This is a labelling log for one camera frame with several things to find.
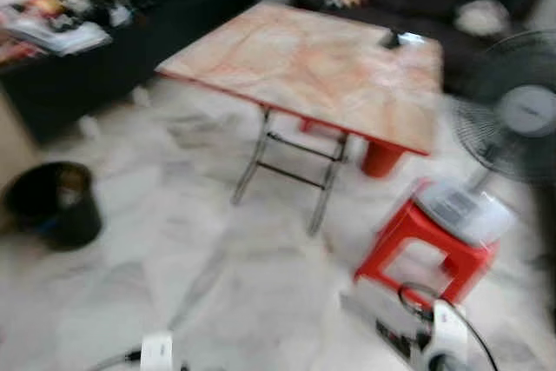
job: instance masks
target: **black waste bin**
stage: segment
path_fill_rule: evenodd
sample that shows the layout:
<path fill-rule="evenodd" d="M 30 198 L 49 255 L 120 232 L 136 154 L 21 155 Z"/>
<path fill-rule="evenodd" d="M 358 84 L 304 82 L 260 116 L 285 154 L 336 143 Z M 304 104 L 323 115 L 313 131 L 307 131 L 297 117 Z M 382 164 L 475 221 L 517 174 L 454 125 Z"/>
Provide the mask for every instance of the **black waste bin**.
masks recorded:
<path fill-rule="evenodd" d="M 92 174 L 82 164 L 53 162 L 27 171 L 8 187 L 8 210 L 24 232 L 56 250 L 83 247 L 101 231 Z"/>

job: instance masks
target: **white tile floor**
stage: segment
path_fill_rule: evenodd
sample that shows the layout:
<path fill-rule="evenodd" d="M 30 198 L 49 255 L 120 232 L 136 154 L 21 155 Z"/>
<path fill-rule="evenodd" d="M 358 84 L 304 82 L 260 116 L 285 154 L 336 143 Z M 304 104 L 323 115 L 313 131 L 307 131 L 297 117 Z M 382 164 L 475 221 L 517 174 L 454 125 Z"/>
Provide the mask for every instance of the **white tile floor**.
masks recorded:
<path fill-rule="evenodd" d="M 105 227 L 66 254 L 2 238 L 0 369 L 85 371 L 171 321 L 176 357 L 194 371 L 406 369 L 340 309 L 339 293 L 415 178 L 465 181 L 477 169 L 453 137 L 449 112 L 434 158 L 408 157 L 386 181 L 359 171 L 354 141 L 321 234 L 310 240 L 317 194 L 307 186 L 259 172 L 242 205 L 228 203 L 254 145 L 256 108 L 169 81 L 150 91 L 152 108 L 119 104 L 99 115 L 100 140 L 68 136 L 45 150 L 47 159 L 93 169 Z M 296 124 L 276 120 L 288 136 L 331 146 Z M 280 145 L 268 155 L 305 176 L 323 170 L 317 158 Z M 530 223 L 516 221 L 465 302 L 502 371 L 556 367 L 546 271 L 531 263 L 543 248 Z"/>

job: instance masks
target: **black tv cabinet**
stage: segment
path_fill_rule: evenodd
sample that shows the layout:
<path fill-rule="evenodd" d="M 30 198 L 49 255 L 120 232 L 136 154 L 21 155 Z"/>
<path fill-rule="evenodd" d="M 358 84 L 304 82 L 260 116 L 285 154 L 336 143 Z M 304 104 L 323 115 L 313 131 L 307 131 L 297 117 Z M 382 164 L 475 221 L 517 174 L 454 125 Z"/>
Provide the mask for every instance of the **black tv cabinet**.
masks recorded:
<path fill-rule="evenodd" d="M 32 137 L 44 143 L 125 97 L 154 75 L 158 63 L 257 1 L 164 0 L 112 30 L 112 43 L 0 68 L 0 82 Z"/>

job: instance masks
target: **plastic stool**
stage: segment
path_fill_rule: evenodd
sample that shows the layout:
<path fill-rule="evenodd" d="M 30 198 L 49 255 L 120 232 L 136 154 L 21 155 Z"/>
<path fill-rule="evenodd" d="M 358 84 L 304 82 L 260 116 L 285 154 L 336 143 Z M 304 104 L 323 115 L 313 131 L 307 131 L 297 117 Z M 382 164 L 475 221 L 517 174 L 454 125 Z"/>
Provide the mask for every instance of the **plastic stool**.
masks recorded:
<path fill-rule="evenodd" d="M 379 232 L 374 247 L 355 272 L 357 281 L 364 276 L 376 280 L 397 292 L 402 283 L 384 274 L 383 269 L 412 241 L 422 241 L 444 252 L 447 257 L 442 270 L 453 279 L 442 297 L 457 303 L 490 268 L 498 250 L 498 242 L 487 247 L 472 247 L 450 235 L 434 223 L 412 199 L 409 199 Z M 413 291 L 407 296 L 429 307 L 430 302 Z"/>

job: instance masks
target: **table leg crossbar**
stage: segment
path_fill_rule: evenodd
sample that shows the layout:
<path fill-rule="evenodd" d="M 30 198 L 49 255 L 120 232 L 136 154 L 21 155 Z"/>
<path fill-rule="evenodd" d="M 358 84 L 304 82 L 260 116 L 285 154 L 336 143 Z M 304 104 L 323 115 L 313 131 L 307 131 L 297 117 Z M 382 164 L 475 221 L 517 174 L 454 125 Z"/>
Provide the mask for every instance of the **table leg crossbar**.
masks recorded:
<path fill-rule="evenodd" d="M 341 166 L 341 163 L 345 160 L 346 157 L 346 147 L 348 144 L 348 134 L 342 132 L 337 139 L 336 147 L 334 153 L 332 155 L 326 154 L 324 152 L 320 152 L 316 149 L 311 149 L 300 145 L 299 143 L 290 142 L 286 139 L 283 139 L 281 136 L 277 135 L 274 132 L 270 131 L 270 112 L 271 109 L 269 108 L 262 108 L 262 127 L 261 133 L 259 135 L 259 139 L 257 140 L 257 144 L 255 145 L 255 151 L 253 156 L 251 157 L 251 161 L 249 165 L 245 169 L 245 172 L 242 175 L 239 183 L 237 184 L 237 188 L 235 189 L 234 196 L 232 197 L 232 203 L 238 204 L 245 193 L 245 189 L 248 186 L 248 183 L 253 178 L 257 168 L 261 167 L 264 169 L 268 169 L 274 171 L 277 174 L 281 174 L 283 176 L 292 178 L 297 180 L 298 182 L 304 182 L 311 186 L 314 186 L 318 189 L 321 189 L 321 195 L 319 196 L 319 201 L 316 205 L 316 208 L 313 213 L 313 218 L 311 220 L 311 224 L 309 226 L 309 235 L 314 236 L 316 235 L 319 227 L 322 224 L 322 220 L 324 218 L 324 213 L 326 211 L 326 207 L 328 204 L 328 199 L 330 198 L 330 193 L 332 192 L 332 187 L 334 185 L 334 180 L 338 174 L 338 169 Z M 308 152 L 314 154 L 316 156 L 321 156 L 323 158 L 327 158 L 330 160 L 330 164 L 328 165 L 326 174 L 324 175 L 323 182 L 314 182 L 309 180 L 305 177 L 298 176 L 295 173 L 291 173 L 286 171 L 285 169 L 278 168 L 274 165 L 267 164 L 262 161 L 262 157 L 264 155 L 264 151 L 267 147 L 268 141 L 275 141 L 281 142 L 285 145 L 290 147 L 299 149 L 304 152 Z"/>

